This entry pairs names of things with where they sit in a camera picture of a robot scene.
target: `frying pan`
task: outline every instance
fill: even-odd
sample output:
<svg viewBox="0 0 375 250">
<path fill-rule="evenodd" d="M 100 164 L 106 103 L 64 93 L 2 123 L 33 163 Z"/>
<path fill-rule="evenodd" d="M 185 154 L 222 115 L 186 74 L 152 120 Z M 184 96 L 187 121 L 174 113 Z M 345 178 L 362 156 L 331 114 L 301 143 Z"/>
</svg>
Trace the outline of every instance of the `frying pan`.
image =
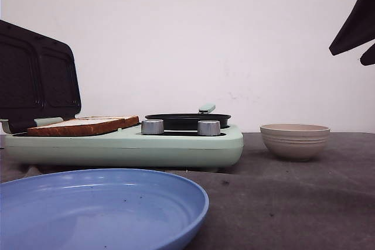
<svg viewBox="0 0 375 250">
<path fill-rule="evenodd" d="M 220 122 L 220 128 L 227 128 L 227 114 L 209 114 L 215 109 L 214 104 L 206 104 L 199 108 L 199 114 L 152 114 L 147 115 L 146 119 L 162 119 L 165 130 L 198 130 L 198 121 L 217 120 Z"/>
</svg>

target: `pan handle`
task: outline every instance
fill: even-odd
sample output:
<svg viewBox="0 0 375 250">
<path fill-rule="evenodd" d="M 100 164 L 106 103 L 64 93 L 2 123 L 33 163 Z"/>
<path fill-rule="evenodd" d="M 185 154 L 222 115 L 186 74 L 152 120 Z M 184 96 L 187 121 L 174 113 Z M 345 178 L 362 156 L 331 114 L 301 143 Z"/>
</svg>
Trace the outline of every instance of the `pan handle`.
<svg viewBox="0 0 375 250">
<path fill-rule="evenodd" d="M 200 114 L 209 114 L 216 108 L 215 104 L 205 104 L 199 108 Z"/>
</svg>

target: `table surface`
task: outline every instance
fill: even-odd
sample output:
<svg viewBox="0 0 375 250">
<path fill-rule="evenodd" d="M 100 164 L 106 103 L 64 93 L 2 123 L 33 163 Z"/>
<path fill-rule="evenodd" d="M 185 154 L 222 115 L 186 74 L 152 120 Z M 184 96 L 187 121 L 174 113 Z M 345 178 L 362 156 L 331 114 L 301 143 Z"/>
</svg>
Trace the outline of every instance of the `table surface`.
<svg viewBox="0 0 375 250">
<path fill-rule="evenodd" d="M 1 182 L 86 168 L 1 156 Z M 332 133 L 318 157 L 289 162 L 270 154 L 260 133 L 244 133 L 242 157 L 232 167 L 164 170 L 199 183 L 210 198 L 187 250 L 375 249 L 375 134 Z"/>
</svg>

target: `white wall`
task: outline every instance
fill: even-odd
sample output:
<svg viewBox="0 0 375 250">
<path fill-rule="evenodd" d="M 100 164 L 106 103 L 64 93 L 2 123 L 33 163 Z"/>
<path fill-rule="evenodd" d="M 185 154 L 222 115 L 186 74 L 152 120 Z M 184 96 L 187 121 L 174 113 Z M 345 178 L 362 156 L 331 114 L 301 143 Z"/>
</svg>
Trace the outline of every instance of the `white wall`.
<svg viewBox="0 0 375 250">
<path fill-rule="evenodd" d="M 366 44 L 328 46 L 356 0 L 1 0 L 1 18 L 66 42 L 81 116 L 196 112 L 242 131 L 299 122 L 375 132 Z"/>
</svg>

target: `black frying pan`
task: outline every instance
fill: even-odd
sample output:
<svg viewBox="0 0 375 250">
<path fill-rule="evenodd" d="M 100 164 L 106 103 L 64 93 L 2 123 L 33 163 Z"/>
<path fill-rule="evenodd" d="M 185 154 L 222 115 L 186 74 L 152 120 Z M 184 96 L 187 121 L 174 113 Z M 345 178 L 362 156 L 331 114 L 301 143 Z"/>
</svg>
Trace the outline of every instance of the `black frying pan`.
<svg viewBox="0 0 375 250">
<path fill-rule="evenodd" d="M 220 128 L 227 128 L 230 115 L 227 114 L 152 114 L 147 119 L 163 119 L 164 130 L 198 130 L 198 121 L 217 120 Z"/>
</svg>

